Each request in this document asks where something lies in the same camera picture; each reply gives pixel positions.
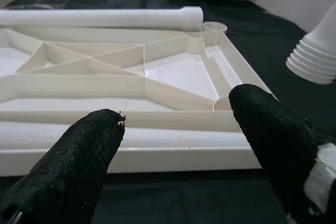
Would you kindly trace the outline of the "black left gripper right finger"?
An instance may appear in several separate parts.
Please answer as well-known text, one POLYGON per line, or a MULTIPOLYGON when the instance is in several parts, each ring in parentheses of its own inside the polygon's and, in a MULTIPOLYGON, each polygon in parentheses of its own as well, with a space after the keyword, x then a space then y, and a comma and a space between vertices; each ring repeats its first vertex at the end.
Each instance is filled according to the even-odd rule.
POLYGON ((335 137, 252 84, 229 102, 288 222, 335 223, 335 137))

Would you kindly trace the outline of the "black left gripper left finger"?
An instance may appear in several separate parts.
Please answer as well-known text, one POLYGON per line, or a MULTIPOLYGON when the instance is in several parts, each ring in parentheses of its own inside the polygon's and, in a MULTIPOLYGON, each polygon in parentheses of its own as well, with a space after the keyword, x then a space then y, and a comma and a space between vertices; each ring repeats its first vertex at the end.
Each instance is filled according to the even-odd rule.
POLYGON ((1 201, 1 223, 90 223, 126 118, 93 111, 71 125, 1 201))

